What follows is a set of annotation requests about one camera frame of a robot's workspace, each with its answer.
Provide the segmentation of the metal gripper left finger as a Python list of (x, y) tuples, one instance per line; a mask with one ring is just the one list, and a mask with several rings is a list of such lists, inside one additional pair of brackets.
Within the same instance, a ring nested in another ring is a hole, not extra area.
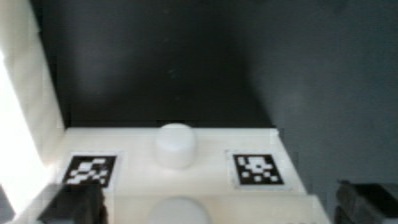
[(105, 195), (98, 183), (62, 186), (37, 221), (41, 224), (108, 224)]

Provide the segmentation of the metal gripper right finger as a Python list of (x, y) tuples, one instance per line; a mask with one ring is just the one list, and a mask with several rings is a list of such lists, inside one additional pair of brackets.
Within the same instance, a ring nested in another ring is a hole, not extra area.
[(398, 184), (339, 182), (334, 224), (398, 224)]

